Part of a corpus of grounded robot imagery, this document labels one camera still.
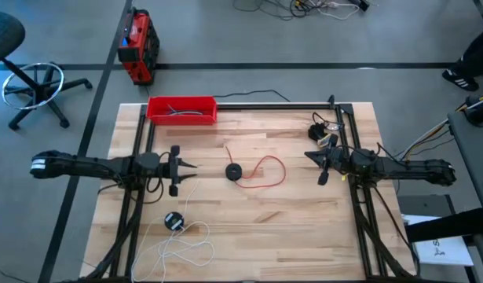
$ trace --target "white cable with black puck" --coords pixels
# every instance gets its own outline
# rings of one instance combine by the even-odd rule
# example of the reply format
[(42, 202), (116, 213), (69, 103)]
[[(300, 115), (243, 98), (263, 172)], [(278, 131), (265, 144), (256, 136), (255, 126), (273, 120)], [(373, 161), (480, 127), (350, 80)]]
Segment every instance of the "white cable with black puck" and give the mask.
[[(191, 197), (191, 195), (194, 193), (194, 191), (196, 191), (198, 184), (199, 184), (199, 182), (196, 183), (196, 185), (194, 186), (194, 189), (192, 189), (192, 192), (187, 196), (187, 200), (185, 201), (185, 209), (184, 209), (183, 216), (180, 213), (174, 211), (174, 212), (168, 213), (165, 217), (162, 217), (162, 216), (157, 217), (157, 218), (153, 219), (148, 224), (148, 227), (147, 227), (147, 230), (145, 231), (144, 237), (141, 240), (140, 247), (138, 248), (137, 256), (135, 257), (133, 265), (131, 266), (131, 281), (132, 282), (146, 281), (152, 275), (152, 273), (156, 269), (157, 265), (161, 261), (162, 261), (162, 265), (163, 265), (163, 277), (161, 278), (161, 282), (164, 282), (164, 279), (166, 278), (166, 258), (171, 257), (171, 256), (176, 256), (179, 259), (182, 259), (185, 262), (191, 263), (192, 265), (197, 266), (197, 267), (206, 266), (209, 263), (211, 263), (211, 261), (214, 258), (214, 255), (215, 255), (215, 247), (213, 246), (213, 244), (210, 241), (208, 241), (208, 237), (210, 236), (210, 227), (208, 226), (208, 224), (206, 224), (203, 221), (195, 221), (195, 222), (189, 224), (188, 226), (186, 226), (184, 228), (185, 215), (187, 214), (188, 199)], [(160, 241), (160, 242), (152, 245), (151, 247), (146, 248), (143, 252), (140, 253), (141, 248), (144, 245), (145, 238), (147, 237), (148, 231), (150, 230), (150, 227), (152, 226), (152, 224), (154, 224), (157, 220), (160, 220), (160, 219), (163, 219), (164, 220), (164, 226), (167, 229), (172, 231), (170, 237), (167, 240)], [(191, 243), (188, 243), (186, 241), (178, 239), (178, 237), (180, 237), (183, 233), (185, 233), (185, 231), (187, 231), (188, 228), (190, 228), (191, 226), (194, 226), (194, 225), (198, 225), (198, 224), (204, 225), (207, 228), (207, 235), (205, 236), (205, 238), (202, 241), (195, 243), (195, 244), (191, 244)], [(178, 251), (174, 251), (174, 252), (168, 252), (166, 249), (168, 248), (168, 245), (170, 243), (181, 243), (181, 244), (184, 244), (186, 246), (186, 248), (182, 248), (182, 249), (180, 249)], [(191, 248), (199, 247), (199, 246), (204, 245), (204, 244), (209, 245), (211, 247), (211, 257), (205, 263), (195, 263), (192, 260), (187, 259), (184, 256), (180, 255), (182, 252), (188, 251)], [(148, 272), (147, 276), (145, 276), (144, 278), (136, 278), (134, 271), (137, 267), (138, 261), (140, 260), (140, 258), (145, 253), (153, 251), (156, 248), (157, 248), (157, 254), (159, 255), (159, 258), (156, 260), (153, 268)]]

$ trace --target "wooden table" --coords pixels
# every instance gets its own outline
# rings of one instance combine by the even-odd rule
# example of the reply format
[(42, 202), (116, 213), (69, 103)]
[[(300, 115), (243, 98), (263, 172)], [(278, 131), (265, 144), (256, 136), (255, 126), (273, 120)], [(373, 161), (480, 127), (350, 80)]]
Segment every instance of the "wooden table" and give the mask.
[[(110, 158), (131, 154), (140, 107), (120, 105)], [(362, 147), (376, 149), (376, 142), (381, 142), (381, 137), (372, 104), (353, 103), (353, 107)], [(180, 173), (196, 172), (198, 177), (180, 184), (178, 197), (170, 197), (166, 190), (160, 202), (144, 206), (138, 246), (148, 224), (155, 217), (171, 211), (184, 211), (185, 199), (199, 180), (199, 187), (188, 203), (185, 221), (208, 223), (210, 241), (215, 247), (214, 260), (205, 267), (196, 267), (178, 258), (167, 258), (167, 281), (365, 279), (348, 183), (338, 172), (330, 170), (327, 185), (317, 185), (320, 169), (303, 154), (317, 150), (316, 143), (307, 137), (312, 112), (220, 111), (218, 122), (213, 126), (156, 127), (152, 151), (163, 153), (169, 151), (172, 145), (180, 145), (180, 157), (198, 166), (196, 170)], [(333, 111), (321, 110), (318, 113), (335, 121)], [(149, 122), (145, 124), (142, 141), (146, 140), (148, 127)], [(278, 156), (287, 168), (286, 180), (270, 188), (241, 189), (225, 178), (225, 166), (229, 164), (225, 147), (229, 147), (234, 162), (243, 167), (244, 174), (250, 174), (263, 156)], [(282, 174), (281, 166), (268, 160), (252, 181), (242, 183), (277, 182)], [(110, 182), (102, 182), (103, 186), (107, 184)], [(403, 226), (392, 183), (380, 182), (379, 190), (398, 225)], [(86, 263), (96, 265), (113, 243), (123, 194), (121, 189), (114, 188), (98, 197), (84, 258)], [(155, 198), (155, 193), (145, 194), (145, 200)], [(372, 198), (382, 241), (402, 266), (413, 272), (410, 251), (397, 235), (378, 197), (373, 194)], [(182, 240), (201, 241), (204, 232), (204, 227), (193, 227)], [(169, 236), (170, 231), (159, 221), (151, 227), (144, 248)], [(119, 273), (123, 272), (126, 252), (127, 243), (122, 251)], [(204, 262), (210, 256), (210, 249), (193, 249), (185, 256)], [(137, 276), (141, 278), (147, 274), (156, 259), (156, 254), (142, 258), (136, 270)], [(376, 272), (374, 256), (371, 261)], [(81, 276), (93, 270), (88, 264), (84, 264)], [(158, 268), (148, 280), (161, 281), (162, 276), (163, 269)]]

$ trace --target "chair base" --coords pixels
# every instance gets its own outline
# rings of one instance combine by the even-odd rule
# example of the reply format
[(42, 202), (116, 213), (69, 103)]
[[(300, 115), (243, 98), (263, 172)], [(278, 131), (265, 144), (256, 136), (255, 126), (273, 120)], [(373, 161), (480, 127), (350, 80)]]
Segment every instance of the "chair base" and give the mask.
[[(57, 87), (54, 86), (54, 84), (58, 84), (57, 81), (53, 81), (53, 68), (48, 67), (46, 69), (46, 74), (44, 76), (44, 80), (42, 83), (37, 83), (35, 86), (30, 86), (30, 87), (15, 87), (15, 86), (8, 86), (5, 89), (5, 95), (7, 94), (27, 94), (28, 96), (32, 97), (32, 101), (28, 102), (28, 106), (32, 105), (37, 105), (40, 104), (43, 101), (47, 101), (48, 99), (51, 98), (51, 96), (54, 94), (54, 92), (57, 90)], [(61, 87), (61, 91), (69, 90), (72, 87), (84, 85), (86, 89), (90, 90), (93, 88), (93, 85), (90, 83), (89, 80), (87, 79), (77, 79), (71, 82), (64, 83), (63, 87)], [(63, 115), (61, 112), (60, 108), (54, 101), (49, 101), (47, 103), (47, 106), (51, 110), (53, 110), (54, 114), (58, 117), (60, 120), (60, 126), (63, 128), (68, 128), (70, 126), (70, 123), (68, 122), (67, 117)], [(33, 109), (24, 109), (20, 110), (20, 112), (9, 122), (9, 128), (11, 130), (18, 130), (20, 127), (18, 126), (18, 123), (26, 117)]]

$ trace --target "black desk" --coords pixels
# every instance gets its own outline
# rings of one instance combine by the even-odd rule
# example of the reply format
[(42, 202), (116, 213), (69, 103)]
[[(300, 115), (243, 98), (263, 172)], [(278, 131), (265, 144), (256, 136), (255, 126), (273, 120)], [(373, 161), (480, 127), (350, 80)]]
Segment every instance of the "black desk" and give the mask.
[(470, 124), (464, 113), (448, 115), (482, 208), (406, 227), (410, 242), (472, 235), (483, 262), (483, 127)]

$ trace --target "white stripe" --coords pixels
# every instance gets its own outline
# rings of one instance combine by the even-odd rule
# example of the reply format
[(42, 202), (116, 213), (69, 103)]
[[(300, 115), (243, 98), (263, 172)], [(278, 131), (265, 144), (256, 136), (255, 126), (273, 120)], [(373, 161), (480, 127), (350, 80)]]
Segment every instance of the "white stripe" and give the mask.
[(46, 165), (44, 164), (32, 164), (31, 169), (46, 169)]
[(46, 160), (44, 160), (44, 159), (37, 159), (37, 160), (33, 160), (31, 163), (32, 164), (45, 164), (46, 163)]
[(173, 226), (171, 227), (171, 229), (172, 229), (172, 230), (175, 230), (175, 228), (177, 228), (177, 226), (179, 226), (180, 224), (181, 224), (181, 219), (180, 219), (180, 220), (178, 220), (178, 222), (176, 222), (176, 223), (175, 223), (175, 225), (173, 225)]

